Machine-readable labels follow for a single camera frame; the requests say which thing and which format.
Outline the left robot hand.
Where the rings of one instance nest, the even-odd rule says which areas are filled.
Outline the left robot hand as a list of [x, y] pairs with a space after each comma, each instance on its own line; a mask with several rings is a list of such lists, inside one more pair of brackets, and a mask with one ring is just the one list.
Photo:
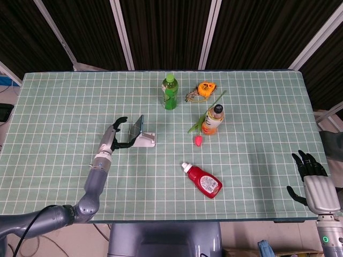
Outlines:
[[133, 146], [136, 138], [133, 138], [129, 142], [118, 142], [116, 139], [116, 133], [120, 131], [119, 126], [122, 123], [126, 123], [128, 120], [127, 117], [120, 117], [118, 118], [112, 125], [110, 125], [106, 132], [104, 133], [98, 149], [98, 154], [101, 152], [106, 152], [110, 155], [114, 152], [116, 149], [124, 149], [124, 148], [130, 148]]

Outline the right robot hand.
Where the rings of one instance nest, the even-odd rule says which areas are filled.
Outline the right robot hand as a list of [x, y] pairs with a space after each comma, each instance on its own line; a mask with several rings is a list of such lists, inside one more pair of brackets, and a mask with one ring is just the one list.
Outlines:
[[337, 188], [325, 168], [309, 153], [299, 150], [292, 153], [299, 172], [305, 196], [295, 193], [293, 188], [286, 187], [289, 196], [296, 202], [307, 206], [316, 215], [329, 215], [341, 211]]

